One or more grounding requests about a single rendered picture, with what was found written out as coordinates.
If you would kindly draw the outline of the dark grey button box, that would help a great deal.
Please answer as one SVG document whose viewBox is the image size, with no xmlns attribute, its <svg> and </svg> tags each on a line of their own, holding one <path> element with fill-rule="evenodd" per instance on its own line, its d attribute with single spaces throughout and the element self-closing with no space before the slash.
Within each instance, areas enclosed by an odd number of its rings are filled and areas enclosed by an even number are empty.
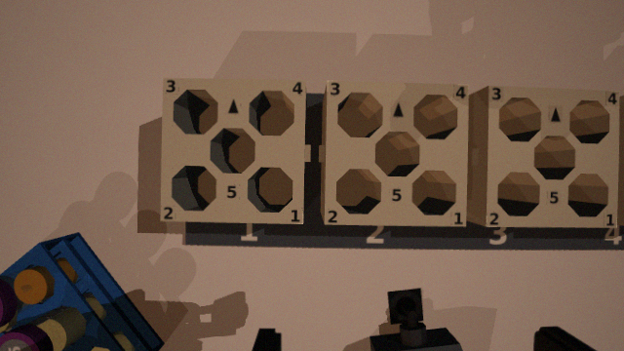
<svg viewBox="0 0 624 351">
<path fill-rule="evenodd" d="M 422 297 L 391 302 L 389 311 L 391 325 L 400 324 L 400 332 L 370 336 L 370 351 L 463 351 L 447 328 L 426 330 L 419 322 Z"/>
</svg>

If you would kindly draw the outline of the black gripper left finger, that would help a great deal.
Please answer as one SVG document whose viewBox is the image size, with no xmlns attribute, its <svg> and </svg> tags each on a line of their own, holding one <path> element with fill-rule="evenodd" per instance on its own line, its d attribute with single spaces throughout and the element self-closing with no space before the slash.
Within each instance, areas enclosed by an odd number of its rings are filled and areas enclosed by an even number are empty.
<svg viewBox="0 0 624 351">
<path fill-rule="evenodd" d="M 275 329 L 259 329 L 252 351 L 282 351 L 282 334 Z"/>
</svg>

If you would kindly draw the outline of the blue tube rack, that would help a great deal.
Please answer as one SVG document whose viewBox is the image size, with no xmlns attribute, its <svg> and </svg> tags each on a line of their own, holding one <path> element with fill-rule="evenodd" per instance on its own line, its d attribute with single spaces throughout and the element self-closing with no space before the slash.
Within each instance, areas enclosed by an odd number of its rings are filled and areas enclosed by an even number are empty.
<svg viewBox="0 0 624 351">
<path fill-rule="evenodd" d="M 59 257 L 65 257 L 78 274 L 75 285 L 57 263 L 56 258 Z M 55 279 L 54 295 L 18 314 L 17 324 L 10 331 L 58 307 L 71 306 L 85 318 L 86 330 L 85 336 L 65 351 L 89 351 L 94 346 L 109 351 L 125 351 L 111 333 L 116 331 L 121 331 L 136 351 L 159 351 L 165 344 L 79 232 L 38 243 L 0 276 L 30 265 L 48 269 Z M 84 293 L 92 293 L 110 317 L 107 315 L 102 321 L 82 295 Z"/>
</svg>

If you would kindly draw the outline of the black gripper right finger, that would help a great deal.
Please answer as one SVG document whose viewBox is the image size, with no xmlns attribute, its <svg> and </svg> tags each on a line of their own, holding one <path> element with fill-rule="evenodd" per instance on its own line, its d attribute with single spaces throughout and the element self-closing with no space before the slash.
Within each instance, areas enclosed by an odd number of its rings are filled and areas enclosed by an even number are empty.
<svg viewBox="0 0 624 351">
<path fill-rule="evenodd" d="M 534 334 L 533 351 L 597 351 L 560 327 L 541 327 Z"/>
</svg>

